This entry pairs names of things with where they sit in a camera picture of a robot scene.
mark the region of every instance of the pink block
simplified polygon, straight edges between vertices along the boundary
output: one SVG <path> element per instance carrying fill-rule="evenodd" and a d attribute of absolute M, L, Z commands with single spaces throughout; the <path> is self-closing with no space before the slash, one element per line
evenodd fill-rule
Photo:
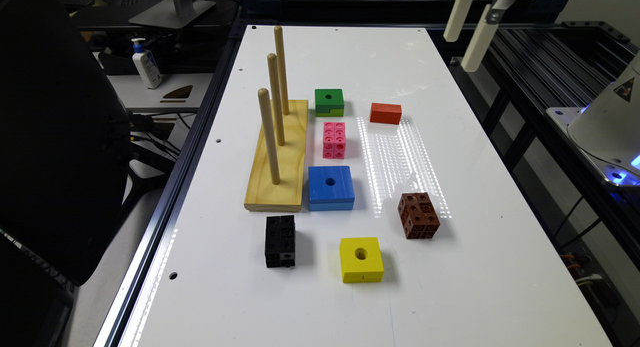
<path fill-rule="evenodd" d="M 322 158 L 344 159 L 347 149 L 344 122 L 325 122 L 322 141 Z"/>

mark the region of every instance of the black block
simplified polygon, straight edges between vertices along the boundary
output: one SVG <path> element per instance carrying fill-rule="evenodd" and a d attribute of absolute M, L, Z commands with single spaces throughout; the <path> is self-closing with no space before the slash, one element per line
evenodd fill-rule
<path fill-rule="evenodd" d="M 296 265 L 296 224 L 293 215 L 267 217 L 264 257 L 269 268 Z"/>

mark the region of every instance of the bottle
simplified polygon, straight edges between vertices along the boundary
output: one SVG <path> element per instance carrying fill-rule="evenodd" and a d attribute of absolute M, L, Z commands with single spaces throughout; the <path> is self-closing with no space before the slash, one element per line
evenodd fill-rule
<path fill-rule="evenodd" d="M 158 87 L 162 82 L 162 76 L 151 51 L 144 49 L 144 46 L 140 44 L 144 38 L 132 38 L 131 41 L 133 42 L 133 50 L 136 52 L 132 57 L 133 63 L 138 69 L 142 83 L 150 89 Z"/>

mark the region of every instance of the blue block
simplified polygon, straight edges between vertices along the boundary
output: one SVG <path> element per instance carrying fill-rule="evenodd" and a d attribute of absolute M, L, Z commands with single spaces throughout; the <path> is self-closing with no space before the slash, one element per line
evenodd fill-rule
<path fill-rule="evenodd" d="M 309 167 L 310 205 L 351 203 L 353 208 L 355 199 L 349 166 Z"/>
<path fill-rule="evenodd" d="M 353 202 L 344 203 L 309 203 L 309 211 L 350 211 Z"/>

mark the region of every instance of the brown cube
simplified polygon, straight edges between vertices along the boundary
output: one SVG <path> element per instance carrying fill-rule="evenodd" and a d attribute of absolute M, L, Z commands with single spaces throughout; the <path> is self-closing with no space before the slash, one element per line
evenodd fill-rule
<path fill-rule="evenodd" d="M 403 193 L 398 213 L 407 239 L 431 239 L 440 227 L 427 193 Z"/>

